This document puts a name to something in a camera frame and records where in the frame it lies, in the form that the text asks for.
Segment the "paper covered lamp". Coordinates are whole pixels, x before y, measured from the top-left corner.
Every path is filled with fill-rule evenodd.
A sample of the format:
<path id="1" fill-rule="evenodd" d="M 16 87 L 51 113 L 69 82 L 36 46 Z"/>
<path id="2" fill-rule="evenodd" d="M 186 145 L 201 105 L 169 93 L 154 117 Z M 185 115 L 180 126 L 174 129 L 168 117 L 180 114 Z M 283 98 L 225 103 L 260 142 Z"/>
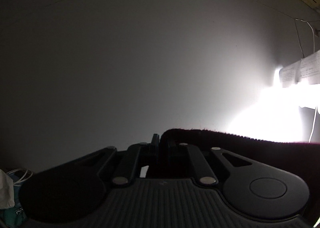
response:
<path id="1" fill-rule="evenodd" d="M 274 72 L 273 86 L 291 88 L 294 85 L 319 84 L 319 51 Z"/>

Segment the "dark red knit sweater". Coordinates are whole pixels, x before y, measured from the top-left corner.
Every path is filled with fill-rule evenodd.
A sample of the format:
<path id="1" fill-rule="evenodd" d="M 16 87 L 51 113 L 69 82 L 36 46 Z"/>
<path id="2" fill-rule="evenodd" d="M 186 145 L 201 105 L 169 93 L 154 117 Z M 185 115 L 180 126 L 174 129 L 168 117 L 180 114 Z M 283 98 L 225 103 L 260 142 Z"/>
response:
<path id="1" fill-rule="evenodd" d="M 317 143 L 280 143 L 199 129 L 169 129 L 161 136 L 162 145 L 181 142 L 201 147 L 220 147 L 291 172 L 307 183 L 311 194 L 319 194 L 319 144 Z"/>

